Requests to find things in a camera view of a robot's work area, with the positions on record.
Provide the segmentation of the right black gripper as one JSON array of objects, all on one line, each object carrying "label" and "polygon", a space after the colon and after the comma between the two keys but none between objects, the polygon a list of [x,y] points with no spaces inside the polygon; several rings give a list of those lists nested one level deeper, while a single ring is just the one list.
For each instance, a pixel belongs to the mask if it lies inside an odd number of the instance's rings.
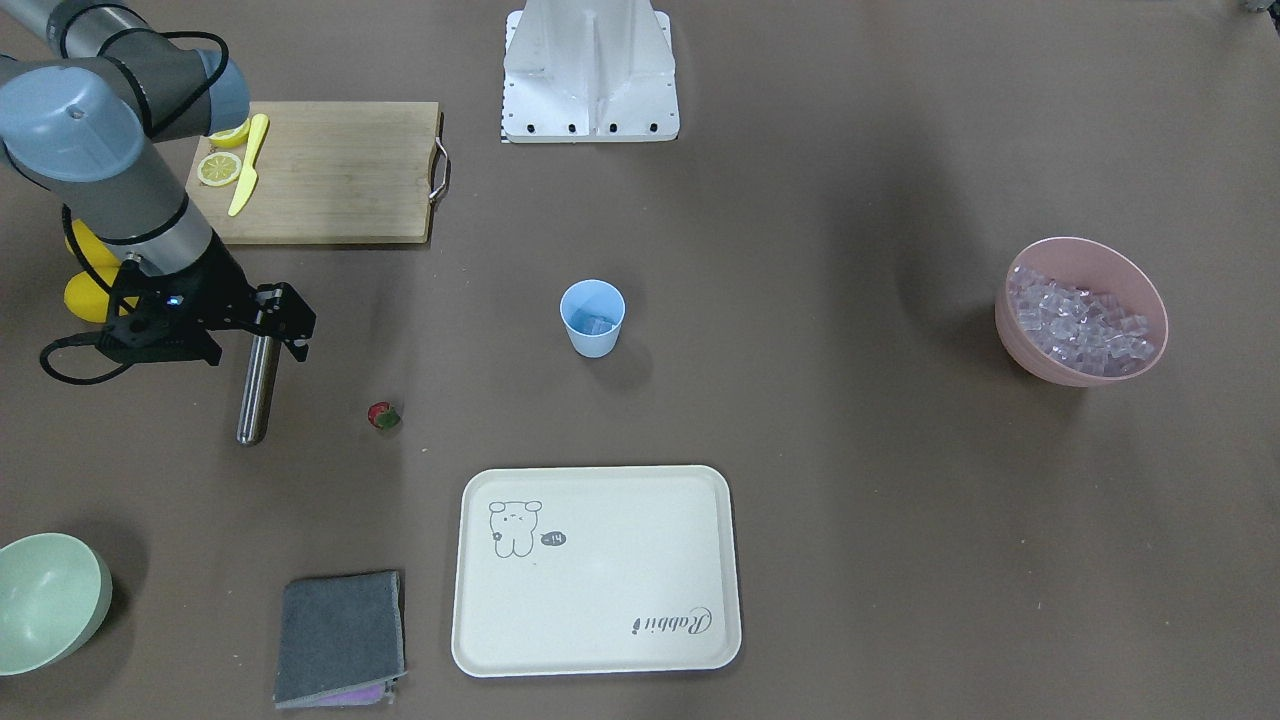
[{"label": "right black gripper", "polygon": [[110,300],[132,309],[109,310],[110,351],[218,351],[212,331],[261,332],[257,291],[220,240],[182,272],[150,275],[145,269],[145,256],[125,255]]}]

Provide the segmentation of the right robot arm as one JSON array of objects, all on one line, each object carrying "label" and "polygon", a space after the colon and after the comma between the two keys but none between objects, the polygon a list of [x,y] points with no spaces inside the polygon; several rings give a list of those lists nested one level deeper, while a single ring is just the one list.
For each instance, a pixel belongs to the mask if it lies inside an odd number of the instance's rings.
[{"label": "right robot arm", "polygon": [[156,146],[233,129],[250,90],[228,49],[183,49],[123,1],[5,1],[52,51],[3,59],[3,165],[55,193],[123,261],[160,337],[205,340],[259,314],[244,278]]}]

